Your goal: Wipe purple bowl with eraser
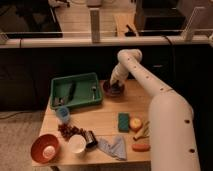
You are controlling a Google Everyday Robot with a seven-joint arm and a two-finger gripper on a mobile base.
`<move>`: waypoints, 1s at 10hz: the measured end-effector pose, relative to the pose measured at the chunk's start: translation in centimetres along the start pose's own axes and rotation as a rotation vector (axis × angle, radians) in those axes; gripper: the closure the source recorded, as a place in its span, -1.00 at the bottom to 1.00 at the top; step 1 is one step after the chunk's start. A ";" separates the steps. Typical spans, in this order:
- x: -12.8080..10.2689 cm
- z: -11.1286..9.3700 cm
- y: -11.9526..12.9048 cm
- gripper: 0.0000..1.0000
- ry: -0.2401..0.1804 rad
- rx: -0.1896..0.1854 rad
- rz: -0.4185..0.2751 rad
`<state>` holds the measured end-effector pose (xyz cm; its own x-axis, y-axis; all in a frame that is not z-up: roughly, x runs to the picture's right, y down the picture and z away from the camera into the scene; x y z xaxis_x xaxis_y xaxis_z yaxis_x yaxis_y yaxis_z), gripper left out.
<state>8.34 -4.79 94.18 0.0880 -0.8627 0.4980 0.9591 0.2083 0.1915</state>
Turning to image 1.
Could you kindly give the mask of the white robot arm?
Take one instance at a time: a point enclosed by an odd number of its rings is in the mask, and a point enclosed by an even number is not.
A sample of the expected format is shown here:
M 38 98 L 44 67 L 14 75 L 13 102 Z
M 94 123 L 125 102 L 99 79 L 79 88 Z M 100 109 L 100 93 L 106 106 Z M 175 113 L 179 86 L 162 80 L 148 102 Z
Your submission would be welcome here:
M 118 81 L 123 85 L 131 73 L 151 97 L 148 109 L 151 170 L 201 171 L 191 105 L 140 64 L 139 49 L 120 50 L 117 58 L 110 84 Z

